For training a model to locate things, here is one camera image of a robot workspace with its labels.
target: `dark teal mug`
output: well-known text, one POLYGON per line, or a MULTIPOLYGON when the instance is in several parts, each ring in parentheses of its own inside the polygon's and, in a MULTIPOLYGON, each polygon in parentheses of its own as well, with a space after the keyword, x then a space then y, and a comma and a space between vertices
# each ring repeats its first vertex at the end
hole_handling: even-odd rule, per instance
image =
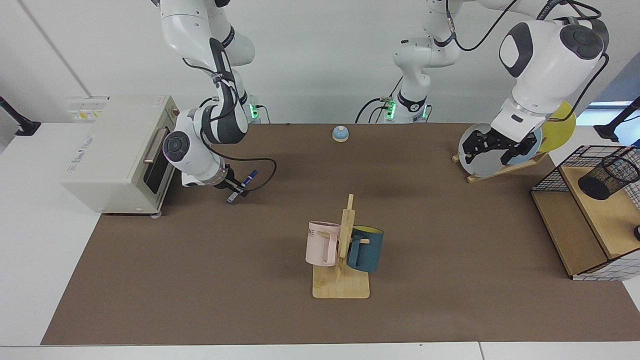
POLYGON ((378 269, 384 231, 375 227, 356 225, 351 232, 347 265, 355 270, 374 272, 378 269))

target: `mesh pen cup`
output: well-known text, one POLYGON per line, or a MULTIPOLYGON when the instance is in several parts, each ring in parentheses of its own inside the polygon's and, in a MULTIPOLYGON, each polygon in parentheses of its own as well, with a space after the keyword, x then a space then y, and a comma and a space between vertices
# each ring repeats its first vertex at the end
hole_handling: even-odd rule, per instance
POLYGON ((626 185, 640 180, 640 171, 623 158, 624 154, 602 159, 598 166, 578 180, 580 189, 594 199, 606 200, 626 185))

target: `mug handle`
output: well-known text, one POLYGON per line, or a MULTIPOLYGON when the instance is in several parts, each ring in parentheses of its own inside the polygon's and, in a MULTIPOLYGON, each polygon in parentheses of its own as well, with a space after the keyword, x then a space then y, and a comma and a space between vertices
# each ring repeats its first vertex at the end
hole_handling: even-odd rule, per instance
POLYGON ((359 259, 360 257, 358 256, 360 253, 360 240, 362 240, 364 238, 364 236, 362 235, 354 235, 353 236, 353 241, 351 242, 351 254, 349 255, 349 259, 351 259, 351 257, 353 256, 354 261, 353 263, 350 263, 349 265, 351 266, 358 266, 359 263, 359 259))
POLYGON ((324 251, 324 258, 323 258, 323 263, 327 265, 329 263, 329 259, 335 259, 337 255, 338 238, 334 236, 332 233, 327 233, 325 231, 323 231, 322 233, 329 235, 329 236, 325 236, 324 234, 322 235, 323 238, 327 238, 327 237, 329 238, 329 242, 324 248, 325 251, 324 251))

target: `blue marker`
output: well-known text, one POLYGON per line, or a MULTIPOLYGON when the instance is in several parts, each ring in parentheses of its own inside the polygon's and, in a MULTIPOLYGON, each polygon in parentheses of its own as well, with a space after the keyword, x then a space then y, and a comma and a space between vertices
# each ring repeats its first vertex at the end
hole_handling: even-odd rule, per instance
MULTIPOLYGON (((253 180, 253 178, 256 177, 257 175, 258 175, 258 170, 252 171, 251 174, 249 174, 249 176, 247 176, 246 179, 242 182, 242 184, 240 184, 240 186, 242 186, 242 188, 245 189, 246 186, 249 185, 251 180, 253 180)), ((240 193, 232 192, 231 195, 229 195, 229 197, 227 198, 227 204, 231 204, 236 199, 236 197, 238 197, 238 195, 240 195, 240 193)))

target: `white robotic arm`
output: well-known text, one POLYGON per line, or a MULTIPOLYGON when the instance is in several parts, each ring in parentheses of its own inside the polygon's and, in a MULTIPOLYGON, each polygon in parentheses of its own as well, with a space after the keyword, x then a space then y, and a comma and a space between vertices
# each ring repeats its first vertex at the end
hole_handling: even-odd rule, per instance
POLYGON ((480 158, 483 176, 490 176, 515 156, 528 154, 541 140, 532 132, 580 87, 601 58, 608 61, 608 42, 607 28, 598 19, 566 17, 514 26, 502 41, 500 61, 517 83, 491 129, 472 131, 461 140, 461 161, 470 165, 480 158))
POLYGON ((453 18, 462 4, 469 1, 477 1, 485 8, 521 13, 534 19, 542 17, 551 8, 557 16, 578 16, 574 8, 560 0, 428 0, 429 10, 422 23, 428 36, 403 40, 393 56, 403 72, 403 82, 393 98, 393 109, 388 112, 386 122, 410 123, 424 117, 431 84, 426 69, 453 65, 460 57, 460 46, 454 41, 453 18))
POLYGON ((238 143, 248 130, 243 100, 249 97, 232 65, 250 63, 255 56, 251 41, 228 23, 222 6, 227 0, 161 0, 159 3, 166 43, 190 67, 213 80, 217 104, 181 111, 175 130, 163 143, 169 162, 182 172, 185 186, 213 185, 241 189, 232 169, 210 146, 238 143))

